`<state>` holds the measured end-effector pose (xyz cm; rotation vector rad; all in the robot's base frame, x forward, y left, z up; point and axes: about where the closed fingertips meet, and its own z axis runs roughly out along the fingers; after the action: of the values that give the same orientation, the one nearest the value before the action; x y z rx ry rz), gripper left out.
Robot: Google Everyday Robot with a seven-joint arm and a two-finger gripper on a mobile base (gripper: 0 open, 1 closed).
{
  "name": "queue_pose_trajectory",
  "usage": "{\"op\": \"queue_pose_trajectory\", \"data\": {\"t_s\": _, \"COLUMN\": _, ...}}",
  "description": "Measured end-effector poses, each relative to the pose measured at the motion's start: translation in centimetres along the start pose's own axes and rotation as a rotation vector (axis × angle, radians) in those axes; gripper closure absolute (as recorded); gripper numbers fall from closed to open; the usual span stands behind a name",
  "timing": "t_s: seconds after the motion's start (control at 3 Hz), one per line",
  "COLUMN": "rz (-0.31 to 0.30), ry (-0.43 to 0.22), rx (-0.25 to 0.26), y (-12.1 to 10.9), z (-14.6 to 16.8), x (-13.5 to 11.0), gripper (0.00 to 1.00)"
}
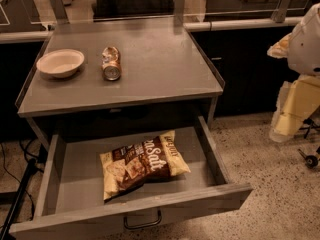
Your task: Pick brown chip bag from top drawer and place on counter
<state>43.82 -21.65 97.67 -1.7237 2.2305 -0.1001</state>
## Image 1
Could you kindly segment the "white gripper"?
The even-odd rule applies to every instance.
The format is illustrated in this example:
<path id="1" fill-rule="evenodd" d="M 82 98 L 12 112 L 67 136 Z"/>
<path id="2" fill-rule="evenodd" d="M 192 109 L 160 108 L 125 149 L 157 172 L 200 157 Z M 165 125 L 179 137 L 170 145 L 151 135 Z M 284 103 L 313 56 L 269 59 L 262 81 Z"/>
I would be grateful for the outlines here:
<path id="1" fill-rule="evenodd" d="M 291 33 L 267 50 L 273 58 L 286 58 L 288 67 L 301 75 L 284 81 L 273 113 L 269 138 L 277 143 L 291 139 L 320 107 L 320 3 L 313 5 Z"/>

